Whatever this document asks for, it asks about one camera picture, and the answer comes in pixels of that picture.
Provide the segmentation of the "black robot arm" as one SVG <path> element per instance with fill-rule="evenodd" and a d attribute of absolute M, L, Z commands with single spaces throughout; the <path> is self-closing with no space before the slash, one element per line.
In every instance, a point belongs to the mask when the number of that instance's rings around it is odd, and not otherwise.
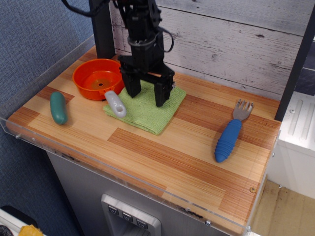
<path fill-rule="evenodd" d="M 164 64 L 163 35 L 168 31 L 159 26 L 162 18 L 154 0 L 116 0 L 121 18 L 128 30 L 130 56 L 119 56 L 122 79 L 131 97 L 141 91 L 141 81 L 154 85 L 156 106 L 169 99 L 175 84 L 174 71 Z"/>

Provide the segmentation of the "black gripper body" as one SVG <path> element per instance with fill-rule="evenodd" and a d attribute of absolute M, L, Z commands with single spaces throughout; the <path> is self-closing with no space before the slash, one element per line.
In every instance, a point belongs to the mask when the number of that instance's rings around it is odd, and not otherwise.
<path fill-rule="evenodd" d="M 130 56 L 118 56 L 121 73 L 137 74 L 140 80 L 152 83 L 172 83 L 174 71 L 167 67 L 164 60 L 162 40 L 132 41 Z"/>

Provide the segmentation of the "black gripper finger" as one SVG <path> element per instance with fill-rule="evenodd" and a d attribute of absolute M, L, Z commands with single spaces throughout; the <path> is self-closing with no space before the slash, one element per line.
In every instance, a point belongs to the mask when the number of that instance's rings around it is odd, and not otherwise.
<path fill-rule="evenodd" d="M 134 98 L 141 91 L 141 82 L 137 74 L 123 73 L 122 79 L 130 97 Z"/>
<path fill-rule="evenodd" d="M 156 83 L 154 85 L 155 101 L 157 107 L 162 107 L 164 103 L 169 99 L 172 90 L 172 83 Z"/>

